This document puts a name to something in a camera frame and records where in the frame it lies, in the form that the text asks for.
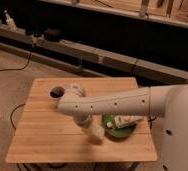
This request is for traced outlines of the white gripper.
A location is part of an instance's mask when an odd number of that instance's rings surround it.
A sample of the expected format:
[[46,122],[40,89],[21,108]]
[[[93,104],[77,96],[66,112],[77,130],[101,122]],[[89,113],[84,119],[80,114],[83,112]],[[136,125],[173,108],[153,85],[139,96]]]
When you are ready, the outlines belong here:
[[82,128],[82,131],[86,134],[92,132],[92,116],[91,115],[82,115],[82,116],[75,116],[74,122]]

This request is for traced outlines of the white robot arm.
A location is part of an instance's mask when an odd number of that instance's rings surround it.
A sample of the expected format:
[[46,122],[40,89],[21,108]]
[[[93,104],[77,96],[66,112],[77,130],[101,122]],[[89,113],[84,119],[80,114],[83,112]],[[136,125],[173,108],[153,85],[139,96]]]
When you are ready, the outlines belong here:
[[58,110],[80,119],[90,115],[163,117],[163,149],[159,171],[188,171],[188,84],[152,86],[101,96],[86,96],[71,84]]

